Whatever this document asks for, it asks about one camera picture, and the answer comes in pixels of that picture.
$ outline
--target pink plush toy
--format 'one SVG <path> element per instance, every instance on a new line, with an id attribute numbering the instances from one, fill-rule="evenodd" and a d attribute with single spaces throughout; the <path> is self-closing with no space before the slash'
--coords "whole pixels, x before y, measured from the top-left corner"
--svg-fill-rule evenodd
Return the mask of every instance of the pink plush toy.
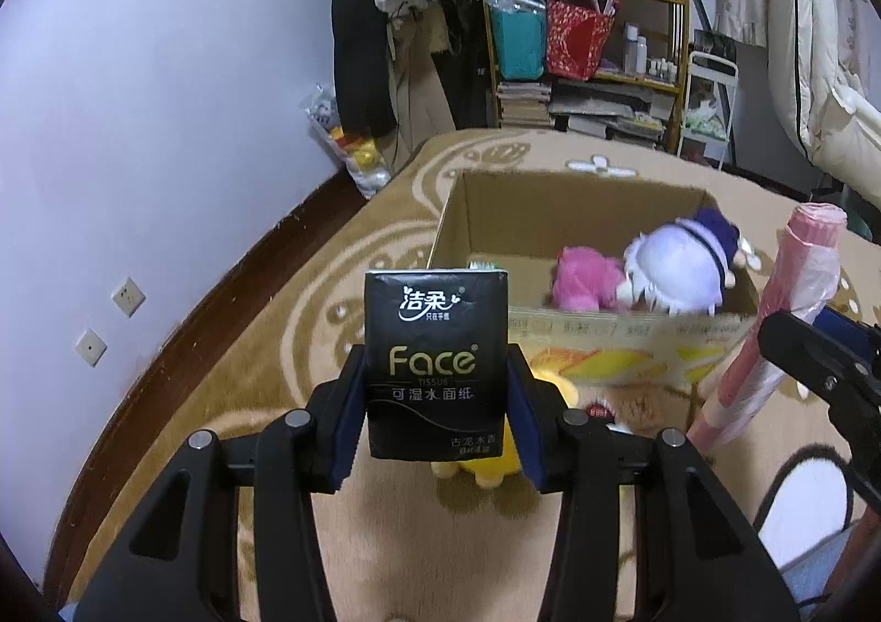
<path id="1" fill-rule="evenodd" d="M 633 305 L 633 288 L 621 263 L 590 247 L 564 247 L 557 258 L 552 296 L 555 307 L 567 312 L 593 312 Z"/>

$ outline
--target small bottle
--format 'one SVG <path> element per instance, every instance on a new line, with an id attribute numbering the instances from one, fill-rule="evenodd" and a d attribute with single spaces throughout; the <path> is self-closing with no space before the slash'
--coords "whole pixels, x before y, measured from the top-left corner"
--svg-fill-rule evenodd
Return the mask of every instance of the small bottle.
<path id="1" fill-rule="evenodd" d="M 642 77 L 646 75 L 646 60 L 649 58 L 649 46 L 646 44 L 646 37 L 640 36 L 636 39 L 636 75 Z"/>
<path id="2" fill-rule="evenodd" d="M 633 24 L 624 27 L 624 75 L 636 75 L 636 48 L 640 29 Z"/>

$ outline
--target white chinese logo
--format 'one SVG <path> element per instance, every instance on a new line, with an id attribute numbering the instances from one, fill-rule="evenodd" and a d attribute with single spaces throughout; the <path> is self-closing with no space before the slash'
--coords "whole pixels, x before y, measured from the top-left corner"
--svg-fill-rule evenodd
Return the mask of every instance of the white chinese logo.
<path id="1" fill-rule="evenodd" d="M 449 310 L 460 301 L 457 294 L 451 294 L 448 304 L 444 292 L 420 292 L 411 286 L 404 286 L 404 301 L 398 307 L 398 318 L 402 321 L 415 321 L 423 317 L 433 321 L 449 320 Z"/>

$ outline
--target white cart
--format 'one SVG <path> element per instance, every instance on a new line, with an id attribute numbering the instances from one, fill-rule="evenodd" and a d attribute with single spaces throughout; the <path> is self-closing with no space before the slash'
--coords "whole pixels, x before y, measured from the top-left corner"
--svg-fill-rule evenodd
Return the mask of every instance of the white cart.
<path id="1" fill-rule="evenodd" d="M 682 128 L 679 130 L 679 146 L 676 150 L 676 156 L 682 157 L 682 144 L 684 140 L 697 141 L 704 145 L 704 158 L 718 160 L 721 170 L 725 156 L 728 154 L 728 143 L 731 140 L 731 125 L 734 119 L 734 104 L 737 99 L 737 63 L 731 62 L 725 58 L 714 56 L 712 53 L 703 53 L 702 51 L 693 51 L 688 56 L 688 81 L 686 83 L 686 100 L 684 101 Z M 705 85 L 698 92 L 712 92 L 712 102 L 715 103 L 715 116 L 721 122 L 721 129 L 724 130 L 724 137 L 720 137 L 721 133 L 710 133 L 709 128 L 695 128 L 693 123 L 689 123 L 689 108 L 700 106 L 700 103 L 692 103 L 693 80 L 708 81 L 711 85 Z M 725 118 L 721 112 L 721 88 L 725 88 L 728 93 L 728 101 L 730 102 L 730 114 Z"/>

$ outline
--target yellow plush toy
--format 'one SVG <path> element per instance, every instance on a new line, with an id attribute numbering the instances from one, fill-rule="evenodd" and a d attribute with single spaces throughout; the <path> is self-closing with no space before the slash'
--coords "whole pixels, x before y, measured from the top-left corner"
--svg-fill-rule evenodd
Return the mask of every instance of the yellow plush toy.
<path id="1" fill-rule="evenodd" d="M 574 384 L 552 371 L 536 369 L 532 372 L 536 380 L 547 381 L 557 387 L 561 392 L 565 404 L 569 408 L 578 405 L 578 390 Z M 517 448 L 514 446 L 514 436 L 508 419 L 505 418 L 505 433 L 502 437 L 501 455 L 497 458 L 478 458 L 474 461 L 445 461 L 433 462 L 432 471 L 435 476 L 441 478 L 453 477 L 459 472 L 459 468 L 474 473 L 474 481 L 481 488 L 497 488 L 512 473 L 520 470 L 520 458 L 517 457 Z"/>

